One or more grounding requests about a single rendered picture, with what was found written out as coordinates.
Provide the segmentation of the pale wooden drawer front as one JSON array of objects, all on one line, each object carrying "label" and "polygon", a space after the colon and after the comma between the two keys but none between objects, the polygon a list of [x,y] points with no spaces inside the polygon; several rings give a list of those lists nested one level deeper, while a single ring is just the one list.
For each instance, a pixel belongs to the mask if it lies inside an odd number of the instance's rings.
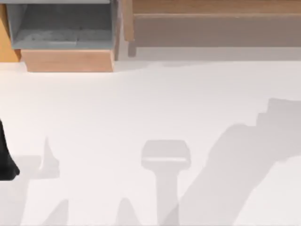
[{"label": "pale wooden drawer front", "polygon": [[29,72],[113,72],[113,50],[22,49]]}]

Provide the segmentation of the pulled-out drawer grey inside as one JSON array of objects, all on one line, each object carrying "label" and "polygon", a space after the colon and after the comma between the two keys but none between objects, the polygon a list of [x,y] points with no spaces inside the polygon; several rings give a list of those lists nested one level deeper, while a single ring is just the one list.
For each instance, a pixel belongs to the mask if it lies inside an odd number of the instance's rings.
[{"label": "pulled-out drawer grey inside", "polygon": [[14,49],[113,49],[118,0],[0,0]]}]

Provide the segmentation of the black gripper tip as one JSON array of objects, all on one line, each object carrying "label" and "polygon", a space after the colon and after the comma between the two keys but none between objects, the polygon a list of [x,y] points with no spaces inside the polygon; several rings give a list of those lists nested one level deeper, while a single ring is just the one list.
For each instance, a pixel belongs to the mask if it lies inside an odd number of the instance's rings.
[{"label": "black gripper tip", "polygon": [[20,169],[9,153],[3,123],[0,120],[0,181],[11,181],[19,174]]}]

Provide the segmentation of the wooden cupboard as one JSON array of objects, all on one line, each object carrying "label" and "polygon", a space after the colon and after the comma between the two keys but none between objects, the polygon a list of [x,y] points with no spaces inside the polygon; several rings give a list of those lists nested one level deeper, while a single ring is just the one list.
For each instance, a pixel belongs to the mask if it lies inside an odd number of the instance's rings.
[{"label": "wooden cupboard", "polygon": [[11,46],[6,5],[0,4],[0,63],[17,63],[20,59],[21,51]]}]

